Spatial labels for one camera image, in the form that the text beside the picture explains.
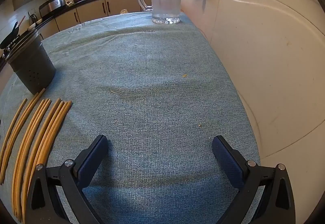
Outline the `wooden chopstick five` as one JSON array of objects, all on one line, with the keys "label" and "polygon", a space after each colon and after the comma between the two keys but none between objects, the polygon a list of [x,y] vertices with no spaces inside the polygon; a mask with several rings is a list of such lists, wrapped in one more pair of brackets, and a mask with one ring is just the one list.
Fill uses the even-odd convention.
[{"label": "wooden chopstick five", "polygon": [[34,142],[32,151],[29,155],[29,159],[26,165],[26,170],[25,170],[25,175],[24,175],[24,181],[23,181],[23,186],[22,186],[22,221],[23,223],[26,223],[26,203],[28,200],[28,191],[29,191],[29,186],[31,182],[31,178],[33,177],[33,171],[34,167],[36,166],[37,159],[40,155],[40,150],[45,143],[45,138],[47,137],[47,134],[50,131],[50,128],[52,127],[52,124],[55,120],[54,115],[58,114],[58,107],[61,103],[61,99],[58,98],[57,101],[54,103],[52,106],[49,114],[47,115],[40,131],[39,134],[37,135],[37,138]]}]

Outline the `wooden chopstick three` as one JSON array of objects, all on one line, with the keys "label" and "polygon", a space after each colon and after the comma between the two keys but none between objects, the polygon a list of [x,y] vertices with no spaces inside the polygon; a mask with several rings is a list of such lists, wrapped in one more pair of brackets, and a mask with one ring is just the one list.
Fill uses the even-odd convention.
[{"label": "wooden chopstick three", "polygon": [[23,157],[23,151],[26,147],[28,138],[29,138],[29,134],[30,131],[33,127],[34,121],[37,118],[38,113],[41,111],[41,108],[44,104],[45,100],[42,100],[39,104],[39,106],[37,107],[36,111],[33,114],[33,117],[31,118],[29,125],[25,131],[24,137],[22,139],[22,143],[20,144],[20,148],[19,148],[19,152],[18,152],[18,157],[16,159],[16,163],[15,163],[15,169],[14,169],[14,174],[13,174],[13,185],[12,185],[12,206],[13,206],[13,213],[15,215],[15,217],[19,218],[19,214],[17,213],[17,202],[16,202],[16,195],[20,196],[20,190],[18,187],[19,181],[21,180],[21,176],[19,176],[19,167],[22,161],[22,157]]}]

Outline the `wooden chopstick two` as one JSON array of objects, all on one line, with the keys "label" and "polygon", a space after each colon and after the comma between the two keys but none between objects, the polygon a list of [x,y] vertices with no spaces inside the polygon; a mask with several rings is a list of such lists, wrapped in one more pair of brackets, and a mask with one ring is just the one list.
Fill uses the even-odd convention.
[{"label": "wooden chopstick two", "polygon": [[29,117],[30,113],[32,112],[33,108],[35,107],[35,105],[37,104],[37,102],[39,101],[39,99],[41,98],[44,92],[45,92],[45,88],[43,88],[40,92],[37,92],[35,96],[30,100],[25,110],[22,112],[22,114],[18,116],[18,119],[16,120],[11,136],[9,137],[7,147],[4,152],[4,157],[1,163],[1,184],[4,183],[5,172],[8,167],[8,161],[12,153],[12,149],[15,144],[16,138],[18,137],[27,118]]}]

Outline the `wooden chopstick six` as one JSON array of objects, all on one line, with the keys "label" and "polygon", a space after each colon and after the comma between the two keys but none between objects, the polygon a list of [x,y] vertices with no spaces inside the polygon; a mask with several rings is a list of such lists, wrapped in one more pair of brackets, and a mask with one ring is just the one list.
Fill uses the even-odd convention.
[{"label": "wooden chopstick six", "polygon": [[38,159],[40,157],[41,150],[45,146],[45,142],[48,138],[48,135],[52,129],[54,121],[55,121],[56,117],[58,116],[63,104],[64,103],[62,102],[62,100],[60,98],[58,98],[57,101],[54,103],[53,107],[51,108],[49,114],[47,115],[47,117],[41,127],[41,130],[36,138],[35,144],[32,148],[31,154],[28,159],[28,164],[26,167],[26,173],[25,173],[24,185],[23,185],[24,194],[28,193],[33,169],[36,166],[36,162],[38,161]]}]

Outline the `wooden chopstick eight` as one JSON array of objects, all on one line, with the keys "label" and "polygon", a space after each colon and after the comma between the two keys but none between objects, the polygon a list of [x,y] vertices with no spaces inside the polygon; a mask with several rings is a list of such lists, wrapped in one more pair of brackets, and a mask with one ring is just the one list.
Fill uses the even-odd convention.
[{"label": "wooden chopstick eight", "polygon": [[[54,130],[54,133],[53,133],[53,135],[52,135],[51,138],[50,138],[50,142],[49,142],[49,144],[47,145],[47,150],[49,151],[49,153],[50,153],[50,149],[51,149],[51,147],[52,147],[52,145],[53,145],[54,139],[55,139],[55,137],[56,137],[56,135],[57,135],[57,133],[58,133],[58,131],[59,131],[59,128],[60,128],[60,126],[61,126],[61,124],[62,124],[62,122],[63,122],[63,120],[64,120],[66,114],[68,113],[70,107],[72,106],[72,101],[67,101],[67,102],[68,102],[68,105],[66,106],[66,108],[65,108],[65,110],[64,110],[64,112],[63,112],[62,117],[59,119],[59,124],[58,124],[57,128]],[[48,153],[47,158],[46,158],[46,157],[43,157],[43,161],[45,162],[45,164],[46,164],[47,159],[48,159],[48,157],[49,157],[49,153]]]}]

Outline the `wooden chopstick one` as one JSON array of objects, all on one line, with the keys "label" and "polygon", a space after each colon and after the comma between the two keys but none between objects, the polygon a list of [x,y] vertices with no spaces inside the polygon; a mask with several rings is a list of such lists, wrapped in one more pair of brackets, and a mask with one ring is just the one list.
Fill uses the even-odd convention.
[{"label": "wooden chopstick one", "polygon": [[3,157],[4,157],[4,152],[5,152],[5,149],[7,147],[7,143],[8,143],[8,140],[9,140],[9,137],[11,136],[11,133],[12,133],[12,130],[13,130],[13,127],[16,123],[16,120],[18,119],[18,116],[20,115],[20,112],[22,111],[23,107],[25,106],[27,102],[27,99],[24,98],[24,100],[22,101],[22,103],[20,104],[19,108],[17,109],[10,125],[9,125],[9,128],[7,130],[7,133],[4,137],[4,142],[3,142],[3,146],[2,146],[2,149],[1,149],[1,156],[0,156],[0,163],[2,163],[2,160],[3,160]]}]

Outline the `wooden chopstick seven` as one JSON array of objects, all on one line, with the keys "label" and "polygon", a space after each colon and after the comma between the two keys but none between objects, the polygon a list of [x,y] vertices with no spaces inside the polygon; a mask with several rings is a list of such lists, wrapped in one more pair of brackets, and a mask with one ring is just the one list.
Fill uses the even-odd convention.
[{"label": "wooden chopstick seven", "polygon": [[34,166],[36,166],[37,164],[45,164],[45,162],[43,161],[43,157],[48,156],[49,151],[47,150],[47,145],[50,142],[50,138],[54,133],[54,130],[57,128],[58,124],[59,124],[59,119],[62,117],[63,112],[66,108],[66,106],[68,105],[68,102],[61,102],[61,107],[60,107],[60,111],[54,115],[54,122],[51,124],[50,126],[50,130],[45,133],[45,140],[43,141],[43,143],[40,145],[39,150],[37,151],[36,154],[36,160],[34,162]]}]

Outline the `dark perforated utensil holder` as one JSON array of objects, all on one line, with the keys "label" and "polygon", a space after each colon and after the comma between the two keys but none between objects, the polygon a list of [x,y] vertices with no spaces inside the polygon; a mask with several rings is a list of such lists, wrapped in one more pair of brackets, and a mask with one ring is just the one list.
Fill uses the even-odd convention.
[{"label": "dark perforated utensil holder", "polygon": [[48,87],[56,69],[37,30],[24,32],[11,43],[1,43],[4,59],[24,86],[35,95]]}]

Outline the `blue-grey table cloth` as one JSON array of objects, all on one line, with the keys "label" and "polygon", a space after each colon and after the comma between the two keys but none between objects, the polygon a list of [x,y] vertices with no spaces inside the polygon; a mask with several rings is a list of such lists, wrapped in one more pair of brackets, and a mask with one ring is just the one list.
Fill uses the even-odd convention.
[{"label": "blue-grey table cloth", "polygon": [[108,153],[83,190],[104,223],[216,223],[237,194],[212,150],[257,143],[237,91],[186,16],[88,21],[42,41],[56,74],[43,98],[72,101],[48,159],[60,166],[100,134]]}]

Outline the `black frying pan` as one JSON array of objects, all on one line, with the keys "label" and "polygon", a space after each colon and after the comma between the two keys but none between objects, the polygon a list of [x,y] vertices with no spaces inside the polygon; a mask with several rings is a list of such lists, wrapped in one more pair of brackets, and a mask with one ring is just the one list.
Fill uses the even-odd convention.
[{"label": "black frying pan", "polygon": [[23,18],[19,22],[17,21],[14,24],[14,27],[13,27],[12,31],[10,32],[10,34],[1,42],[1,44],[0,44],[1,49],[7,48],[16,39],[16,37],[18,36],[18,33],[19,33],[19,27],[24,19],[25,19],[25,16],[23,16]]}]

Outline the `silver rice cooker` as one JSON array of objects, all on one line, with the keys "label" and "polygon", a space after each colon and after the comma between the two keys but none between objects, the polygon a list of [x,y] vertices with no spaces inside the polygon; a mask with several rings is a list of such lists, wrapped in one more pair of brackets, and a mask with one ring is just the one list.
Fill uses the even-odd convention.
[{"label": "silver rice cooker", "polygon": [[47,17],[52,12],[62,9],[66,5],[66,0],[48,0],[39,6],[39,13],[42,18]]}]

